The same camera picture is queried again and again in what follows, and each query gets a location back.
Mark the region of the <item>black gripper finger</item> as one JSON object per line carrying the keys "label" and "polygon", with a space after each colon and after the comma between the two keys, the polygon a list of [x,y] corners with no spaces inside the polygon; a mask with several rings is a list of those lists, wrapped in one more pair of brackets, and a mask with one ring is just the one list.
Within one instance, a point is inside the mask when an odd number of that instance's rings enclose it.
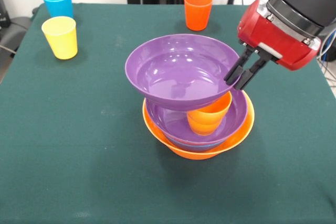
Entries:
{"label": "black gripper finger", "polygon": [[249,47],[245,48],[239,59],[235,62],[230,71],[224,77],[226,84],[234,84],[236,82],[236,80],[243,73],[244,65],[249,60],[252,53],[253,51]]}
{"label": "black gripper finger", "polygon": [[244,70],[239,80],[234,85],[234,88],[236,90],[243,90],[246,87],[246,85],[249,84],[252,78],[257,74],[257,72],[260,69],[262,69],[270,60],[271,60],[271,54],[259,53],[259,59],[250,68]]}

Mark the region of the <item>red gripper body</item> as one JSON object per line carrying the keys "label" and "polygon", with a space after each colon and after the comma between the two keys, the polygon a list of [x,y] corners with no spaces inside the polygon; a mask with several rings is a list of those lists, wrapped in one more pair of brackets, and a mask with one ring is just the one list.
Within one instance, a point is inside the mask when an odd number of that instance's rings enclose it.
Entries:
{"label": "red gripper body", "polygon": [[290,30],[272,13],[266,3],[255,0],[243,14],[237,31],[238,38],[256,48],[259,47],[275,57],[275,62],[289,70],[298,70],[308,64],[319,52],[321,40],[316,37],[304,43],[306,37]]}

